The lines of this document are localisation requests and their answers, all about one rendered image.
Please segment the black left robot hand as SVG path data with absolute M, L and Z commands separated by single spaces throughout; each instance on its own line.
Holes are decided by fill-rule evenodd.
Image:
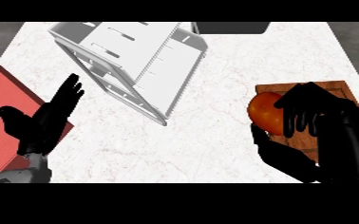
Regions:
M 33 117 L 15 107 L 0 107 L 0 119 L 6 133 L 19 139 L 16 153 L 21 156 L 36 153 L 46 156 L 55 149 L 68 117 L 84 95 L 79 76 L 71 74 L 62 83 L 49 103 L 45 103 Z

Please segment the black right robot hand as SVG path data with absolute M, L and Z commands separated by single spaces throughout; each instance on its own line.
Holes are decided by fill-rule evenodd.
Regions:
M 274 106 L 284 110 L 284 135 L 309 129 L 318 139 L 318 161 L 274 141 L 251 123 L 263 162 L 303 183 L 359 184 L 359 106 L 313 82 L 297 84 Z

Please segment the red tomato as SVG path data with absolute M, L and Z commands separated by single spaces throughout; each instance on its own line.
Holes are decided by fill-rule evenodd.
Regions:
M 284 110 L 275 107 L 279 99 L 278 93 L 263 92 L 253 98 L 247 107 L 253 123 L 275 136 L 284 135 Z

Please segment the brown wooden cutting board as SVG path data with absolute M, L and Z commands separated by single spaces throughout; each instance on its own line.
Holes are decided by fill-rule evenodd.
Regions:
M 316 82 L 316 85 L 339 98 L 349 99 L 359 105 L 344 81 Z M 275 92 L 284 95 L 293 87 L 294 84 L 257 84 L 256 92 Z M 309 130 L 294 132 L 290 139 L 285 136 L 276 136 L 274 134 L 269 135 L 269 138 L 291 148 L 299 149 L 313 161 L 318 161 L 318 139 L 310 136 Z

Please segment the white tiered basket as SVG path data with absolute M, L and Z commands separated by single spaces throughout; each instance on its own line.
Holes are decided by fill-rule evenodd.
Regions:
M 178 22 L 61 22 L 55 43 L 104 91 L 166 124 L 207 42 Z

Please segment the dark grey appliance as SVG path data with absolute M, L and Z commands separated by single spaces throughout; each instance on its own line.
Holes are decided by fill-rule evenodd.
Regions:
M 263 34 L 269 22 L 194 22 L 192 31 L 198 34 Z

